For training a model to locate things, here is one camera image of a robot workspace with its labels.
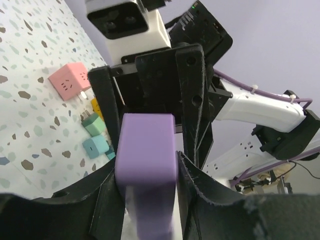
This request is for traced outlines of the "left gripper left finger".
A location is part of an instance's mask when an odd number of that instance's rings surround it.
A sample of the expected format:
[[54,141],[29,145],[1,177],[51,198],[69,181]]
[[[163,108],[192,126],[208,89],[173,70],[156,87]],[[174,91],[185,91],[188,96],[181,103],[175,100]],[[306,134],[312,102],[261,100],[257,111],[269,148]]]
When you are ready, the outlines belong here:
[[119,240],[125,204],[116,186],[115,162],[50,198],[0,195],[2,240]]

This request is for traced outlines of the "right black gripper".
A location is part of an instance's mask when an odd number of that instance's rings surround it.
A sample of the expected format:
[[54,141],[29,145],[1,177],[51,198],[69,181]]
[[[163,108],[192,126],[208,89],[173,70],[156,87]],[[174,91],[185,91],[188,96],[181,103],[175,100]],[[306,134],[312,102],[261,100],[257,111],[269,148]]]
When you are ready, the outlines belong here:
[[121,61],[88,72],[114,151],[125,113],[172,114],[176,125],[182,125],[184,153],[203,169],[214,142],[211,122],[233,94],[214,75],[202,46],[183,42]]

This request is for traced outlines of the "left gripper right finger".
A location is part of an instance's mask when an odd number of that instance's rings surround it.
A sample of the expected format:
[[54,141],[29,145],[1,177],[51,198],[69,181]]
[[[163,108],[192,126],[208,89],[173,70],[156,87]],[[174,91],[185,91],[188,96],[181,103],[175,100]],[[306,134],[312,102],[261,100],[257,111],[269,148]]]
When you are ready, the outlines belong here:
[[177,152],[177,195],[184,240],[318,240],[320,197],[242,195]]

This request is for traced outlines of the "teal cube adapter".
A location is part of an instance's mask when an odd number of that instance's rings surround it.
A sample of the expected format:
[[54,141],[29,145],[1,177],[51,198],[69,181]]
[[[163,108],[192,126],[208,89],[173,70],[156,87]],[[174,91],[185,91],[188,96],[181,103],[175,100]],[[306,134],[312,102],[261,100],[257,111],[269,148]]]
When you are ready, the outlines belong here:
[[109,147],[109,150],[105,152],[105,155],[109,160],[112,160],[116,156],[116,153],[112,145]]

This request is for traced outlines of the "green cube adapter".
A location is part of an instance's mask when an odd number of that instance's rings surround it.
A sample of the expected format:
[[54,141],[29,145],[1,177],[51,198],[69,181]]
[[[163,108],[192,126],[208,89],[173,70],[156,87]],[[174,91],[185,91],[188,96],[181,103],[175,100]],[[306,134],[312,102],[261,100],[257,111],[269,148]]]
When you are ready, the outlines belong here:
[[81,115],[81,124],[92,137],[101,135],[106,130],[105,122],[96,112],[89,113],[85,110]]

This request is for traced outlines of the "yellow cube socket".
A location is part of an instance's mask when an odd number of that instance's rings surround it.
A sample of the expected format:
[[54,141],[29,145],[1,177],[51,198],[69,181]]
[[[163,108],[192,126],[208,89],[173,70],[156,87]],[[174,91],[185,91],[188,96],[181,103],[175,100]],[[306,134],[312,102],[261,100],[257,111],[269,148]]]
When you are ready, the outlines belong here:
[[93,98],[93,99],[90,101],[90,103],[91,103],[91,106],[92,106],[92,110],[93,110],[96,114],[98,114],[98,116],[99,116],[101,119],[103,119],[103,115],[102,115],[102,112],[101,112],[101,109],[100,109],[100,106],[99,106],[99,104],[98,104],[97,99],[96,99],[96,98]]

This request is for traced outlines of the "light blue cube adapter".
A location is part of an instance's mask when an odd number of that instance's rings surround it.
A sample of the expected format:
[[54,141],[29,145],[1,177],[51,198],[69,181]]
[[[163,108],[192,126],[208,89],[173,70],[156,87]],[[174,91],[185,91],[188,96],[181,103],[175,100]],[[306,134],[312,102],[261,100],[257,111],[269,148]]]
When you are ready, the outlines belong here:
[[86,139],[82,142],[82,146],[90,159],[95,159],[110,149],[103,135],[96,135]]

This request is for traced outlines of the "purple power strip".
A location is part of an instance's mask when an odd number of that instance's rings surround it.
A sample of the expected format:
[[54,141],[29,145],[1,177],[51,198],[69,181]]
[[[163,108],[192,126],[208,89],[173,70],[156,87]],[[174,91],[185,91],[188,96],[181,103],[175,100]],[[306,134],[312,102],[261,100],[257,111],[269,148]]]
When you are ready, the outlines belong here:
[[116,184],[140,240],[171,240],[178,163],[175,118],[126,113],[115,160]]

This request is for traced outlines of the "pink cube socket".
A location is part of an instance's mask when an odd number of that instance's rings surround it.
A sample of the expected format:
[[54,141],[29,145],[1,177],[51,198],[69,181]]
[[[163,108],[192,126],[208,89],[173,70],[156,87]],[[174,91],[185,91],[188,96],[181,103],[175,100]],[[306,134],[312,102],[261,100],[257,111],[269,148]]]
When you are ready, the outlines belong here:
[[91,87],[88,70],[82,62],[67,63],[52,73],[48,79],[64,101]]

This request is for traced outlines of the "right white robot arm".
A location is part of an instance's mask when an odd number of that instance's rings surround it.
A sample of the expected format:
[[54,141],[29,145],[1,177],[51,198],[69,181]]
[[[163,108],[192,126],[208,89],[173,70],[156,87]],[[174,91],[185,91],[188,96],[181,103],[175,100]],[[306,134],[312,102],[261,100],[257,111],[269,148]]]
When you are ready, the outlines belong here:
[[285,162],[319,155],[320,119],[291,91],[245,86],[213,66],[233,40],[199,0],[164,23],[164,0],[87,0],[113,65],[89,72],[116,152],[122,187],[173,182],[173,135],[215,180],[239,184]]

